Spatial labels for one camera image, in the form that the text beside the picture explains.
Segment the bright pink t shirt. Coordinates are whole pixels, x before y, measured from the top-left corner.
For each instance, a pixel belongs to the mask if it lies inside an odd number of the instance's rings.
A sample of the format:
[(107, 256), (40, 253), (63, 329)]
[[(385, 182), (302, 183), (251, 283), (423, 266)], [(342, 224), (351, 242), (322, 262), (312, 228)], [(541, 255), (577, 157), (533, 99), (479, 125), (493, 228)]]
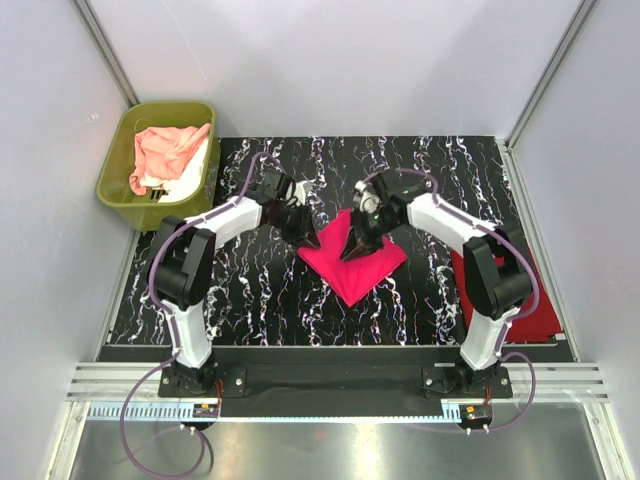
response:
[(383, 248), (371, 255), (342, 260), (350, 227), (349, 210), (340, 210), (319, 234), (320, 248), (300, 247), (297, 255), (348, 306), (353, 307), (406, 260), (403, 249), (383, 238)]

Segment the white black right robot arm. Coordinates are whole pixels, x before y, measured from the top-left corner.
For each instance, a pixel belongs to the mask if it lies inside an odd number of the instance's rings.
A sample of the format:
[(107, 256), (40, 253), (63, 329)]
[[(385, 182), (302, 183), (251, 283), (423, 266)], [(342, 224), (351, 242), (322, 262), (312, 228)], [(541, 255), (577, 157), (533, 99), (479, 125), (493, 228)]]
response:
[(442, 376), (440, 391), (480, 394), (497, 373), (513, 323), (539, 303), (540, 287), (522, 229), (462, 211), (441, 197), (435, 177), (406, 168), (358, 181), (354, 202), (341, 260), (378, 252), (384, 236), (401, 226), (423, 231), (461, 256), (472, 320), (456, 363)]

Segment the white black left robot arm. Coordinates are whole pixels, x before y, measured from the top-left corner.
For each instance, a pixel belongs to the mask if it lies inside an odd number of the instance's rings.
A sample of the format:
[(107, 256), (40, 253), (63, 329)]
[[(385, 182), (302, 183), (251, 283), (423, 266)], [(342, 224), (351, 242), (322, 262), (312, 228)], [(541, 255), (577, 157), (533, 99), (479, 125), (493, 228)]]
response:
[(299, 249), (320, 248), (312, 221), (308, 180), (269, 170), (256, 185), (245, 185), (223, 205), (196, 217), (164, 218), (147, 259), (148, 293), (169, 321), (172, 357), (163, 373), (167, 384), (196, 396), (216, 383), (216, 366), (206, 335), (203, 302), (211, 288), (218, 249), (241, 234), (264, 225), (280, 231), (282, 240)]

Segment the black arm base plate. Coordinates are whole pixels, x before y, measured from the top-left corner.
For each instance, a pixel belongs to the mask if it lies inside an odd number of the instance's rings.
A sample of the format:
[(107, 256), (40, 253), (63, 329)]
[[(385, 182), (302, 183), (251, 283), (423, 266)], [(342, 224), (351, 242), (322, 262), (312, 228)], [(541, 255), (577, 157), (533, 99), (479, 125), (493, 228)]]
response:
[(226, 418), (426, 417), (443, 400), (513, 396), (507, 370), (469, 373), (456, 347), (217, 347), (197, 373), (168, 367), (165, 397), (222, 396)]

